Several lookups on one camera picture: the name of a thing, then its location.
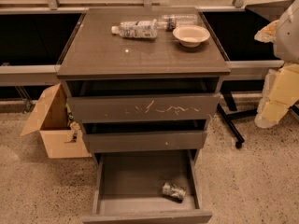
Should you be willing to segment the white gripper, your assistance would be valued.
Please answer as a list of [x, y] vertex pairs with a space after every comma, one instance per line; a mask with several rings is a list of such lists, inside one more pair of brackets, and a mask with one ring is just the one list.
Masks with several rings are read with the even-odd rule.
[[[264, 43], [276, 41], [278, 20], [258, 31], [254, 39]], [[270, 69], [263, 84], [263, 97], [258, 105], [255, 124], [271, 128], [287, 114], [299, 100], [299, 64], [286, 63], [279, 70]]]

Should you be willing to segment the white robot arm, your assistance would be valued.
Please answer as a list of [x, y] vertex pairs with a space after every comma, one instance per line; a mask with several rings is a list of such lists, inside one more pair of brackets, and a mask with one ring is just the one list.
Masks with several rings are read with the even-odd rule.
[[284, 62], [278, 71], [268, 71], [254, 120], [260, 128], [271, 128], [299, 100], [299, 0], [294, 0], [278, 20], [270, 22], [254, 39], [272, 42], [275, 56]]

